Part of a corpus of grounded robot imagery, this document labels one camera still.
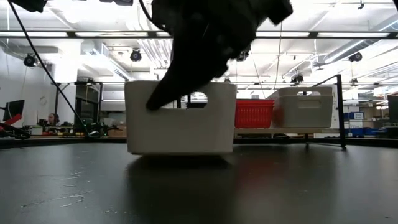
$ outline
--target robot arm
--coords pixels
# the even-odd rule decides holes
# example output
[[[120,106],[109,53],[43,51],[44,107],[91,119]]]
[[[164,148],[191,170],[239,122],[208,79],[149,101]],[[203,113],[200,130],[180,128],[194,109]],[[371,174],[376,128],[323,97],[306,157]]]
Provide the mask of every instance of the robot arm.
[[[11,1],[30,12],[42,12],[47,2]],[[100,1],[133,4],[133,0]],[[151,17],[143,1],[139,3],[148,19],[173,37],[172,62],[147,102],[150,110],[221,77],[227,61],[248,49],[267,18],[278,24],[293,13],[289,0],[153,0]]]

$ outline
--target red object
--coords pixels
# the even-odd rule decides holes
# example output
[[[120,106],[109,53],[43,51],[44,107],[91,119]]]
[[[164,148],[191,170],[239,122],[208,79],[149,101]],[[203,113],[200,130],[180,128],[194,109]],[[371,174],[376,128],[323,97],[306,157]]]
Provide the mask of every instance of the red object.
[[[235,128],[269,128],[274,100],[236,100]]]
[[[19,121],[20,119],[22,119],[22,116],[21,116],[20,114],[17,114],[17,115],[15,115],[15,116],[13,116],[11,119],[5,121],[4,124],[12,125],[12,124],[16,123],[17,121]]]

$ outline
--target wall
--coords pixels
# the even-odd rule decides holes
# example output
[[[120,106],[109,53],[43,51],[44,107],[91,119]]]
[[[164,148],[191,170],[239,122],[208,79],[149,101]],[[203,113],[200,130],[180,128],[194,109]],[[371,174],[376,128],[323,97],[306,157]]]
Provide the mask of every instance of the wall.
[[[4,107],[8,101],[25,100],[23,119],[15,126],[36,124],[37,118],[47,119],[53,112],[55,87],[50,82],[42,68],[27,68],[21,59],[6,55],[0,48],[0,106]]]

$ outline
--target black table surface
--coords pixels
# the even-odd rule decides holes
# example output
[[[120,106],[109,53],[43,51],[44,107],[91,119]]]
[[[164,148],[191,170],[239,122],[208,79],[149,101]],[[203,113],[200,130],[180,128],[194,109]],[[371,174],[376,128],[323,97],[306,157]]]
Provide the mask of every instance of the black table surface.
[[[236,146],[222,159],[125,144],[0,151],[0,223],[398,223],[398,150]]]

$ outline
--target white storage bin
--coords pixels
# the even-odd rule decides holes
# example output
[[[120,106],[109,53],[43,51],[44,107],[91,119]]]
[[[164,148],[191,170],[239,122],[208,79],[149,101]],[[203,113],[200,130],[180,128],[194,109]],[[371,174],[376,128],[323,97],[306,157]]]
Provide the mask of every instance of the white storage bin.
[[[146,109],[157,81],[125,84],[127,148],[131,154],[225,154],[233,151],[236,86],[209,83],[203,109]]]
[[[304,91],[311,94],[299,95]],[[331,126],[332,87],[281,88],[268,99],[275,100],[272,127],[329,128]]]

